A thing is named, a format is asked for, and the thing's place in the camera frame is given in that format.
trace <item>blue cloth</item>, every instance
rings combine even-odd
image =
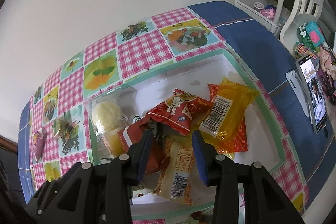
[[[29,103],[24,107],[21,113],[19,130],[17,158],[22,191],[27,203],[34,195],[29,160]]]
[[[330,122],[328,138],[323,131],[314,133],[310,119],[288,85],[286,73],[296,69],[294,57],[265,27],[228,2],[201,3],[189,8],[216,28],[269,93],[289,131],[304,176],[309,179],[308,208],[335,166],[336,144]]]

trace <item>white barcode label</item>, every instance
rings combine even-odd
[[[174,177],[174,182],[170,191],[170,198],[175,199],[183,196],[184,189],[188,184],[188,173],[176,172]]]
[[[221,127],[226,114],[228,113],[232,100],[217,96],[213,103],[211,112],[208,117],[201,123],[199,130],[216,137],[218,129]]]

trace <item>yellow snack package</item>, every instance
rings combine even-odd
[[[170,156],[169,165],[161,171],[155,194],[175,200],[181,204],[192,205],[191,186],[188,177],[194,163],[191,139],[181,136],[166,138],[165,155]]]
[[[245,110],[258,91],[223,78],[211,110],[197,123],[201,132],[221,141],[236,137]]]

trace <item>smartphone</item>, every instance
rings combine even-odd
[[[325,126],[328,119],[322,85],[309,55],[299,58],[296,61],[296,67],[308,98],[313,129],[315,133],[318,133]]]

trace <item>phone screen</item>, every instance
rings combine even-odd
[[[309,56],[300,60],[299,65],[308,86],[310,100],[314,109],[316,128],[319,131],[326,121],[327,113],[322,86]]]

